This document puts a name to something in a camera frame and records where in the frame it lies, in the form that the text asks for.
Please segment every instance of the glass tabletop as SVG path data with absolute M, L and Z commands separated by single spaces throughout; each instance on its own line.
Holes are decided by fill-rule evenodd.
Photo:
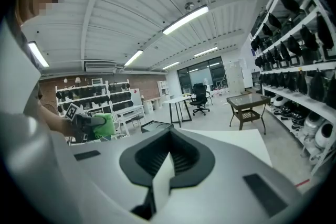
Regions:
M 257 93 L 250 93 L 227 98 L 227 100 L 234 105 L 254 104 L 260 101 L 264 101 L 266 99 L 268 98 Z

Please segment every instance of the window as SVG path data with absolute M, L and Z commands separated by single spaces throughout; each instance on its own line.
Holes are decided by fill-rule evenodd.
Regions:
M 182 93 L 193 92 L 193 85 L 206 83 L 211 89 L 226 88 L 227 81 L 221 57 L 197 63 L 177 71 Z

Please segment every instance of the white table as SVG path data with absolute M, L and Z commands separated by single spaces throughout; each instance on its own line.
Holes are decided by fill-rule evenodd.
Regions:
M 143 105 L 141 105 L 141 104 L 130 106 L 129 108 L 124 108 L 124 109 L 121 109 L 121 110 L 118 110 L 118 111 L 114 111 L 114 113 L 115 113 L 115 115 L 117 117 L 117 120 L 119 122 L 119 127 L 120 127 L 120 123 L 122 123 L 125 130 L 126 130 L 127 135 L 130 135 L 130 132 L 128 131 L 126 121 L 129 121 L 129 120 L 135 118 L 136 116 L 138 116 L 140 114 L 143 114 L 143 118 L 145 119 L 145 122 L 146 122 L 145 112 L 143 111 Z
M 187 104 L 186 104 L 186 102 L 185 102 L 185 100 L 188 100 L 189 98 L 190 98 L 190 97 L 177 97 L 177 98 L 170 99 L 170 100 L 167 100 L 167 101 L 164 101 L 164 102 L 163 102 L 163 103 L 169 104 L 170 123 L 179 123 L 179 125 L 180 125 L 180 127 L 181 127 L 181 122 L 192 121 L 191 116 L 190 116 L 190 113 L 189 113 L 189 109 L 188 109 Z M 186 107 L 186 109 L 187 109 L 188 116 L 189 116 L 189 119 L 187 119 L 187 120 L 184 120 L 184 119 L 183 119 L 182 111 L 181 111 L 181 106 L 180 106 L 180 102 L 184 102 L 185 107 Z M 178 103 L 178 106 L 180 107 L 181 121 L 180 121 L 180 116 L 178 115 L 177 103 Z M 175 104 L 176 112 L 177 112 L 177 118 L 178 118 L 179 121 L 173 121 L 173 116 L 172 116 L 172 104 Z
M 201 134 L 219 141 L 239 146 L 249 151 L 251 154 L 262 160 L 264 163 L 268 164 L 270 167 L 273 167 L 264 140 L 257 129 L 243 131 L 186 131 Z
M 152 102 L 154 103 L 154 108 L 156 110 L 158 110 L 162 107 L 161 97 L 157 97 L 157 98 L 142 101 L 143 108 L 144 108 L 144 111 L 145 111 L 146 114 L 151 114 L 151 113 L 154 112 Z

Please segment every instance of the black panel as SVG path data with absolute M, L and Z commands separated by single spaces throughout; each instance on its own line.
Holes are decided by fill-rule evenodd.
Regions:
M 100 155 L 99 151 L 87 151 L 87 152 L 75 154 L 74 157 L 76 158 L 76 160 L 81 161 L 83 159 L 92 158 L 98 155 Z
M 132 183 L 151 187 L 168 152 L 175 168 L 171 189 L 198 185 L 215 165 L 215 156 L 208 147 L 174 128 L 167 128 L 127 148 L 120 156 L 120 167 Z
M 269 217 L 276 215 L 287 207 L 287 204 L 257 174 L 244 176 L 244 181 L 252 190 Z

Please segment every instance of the air conditioner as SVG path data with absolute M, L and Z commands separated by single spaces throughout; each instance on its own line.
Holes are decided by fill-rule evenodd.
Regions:
M 114 62 L 86 61 L 86 73 L 115 73 L 120 67 Z

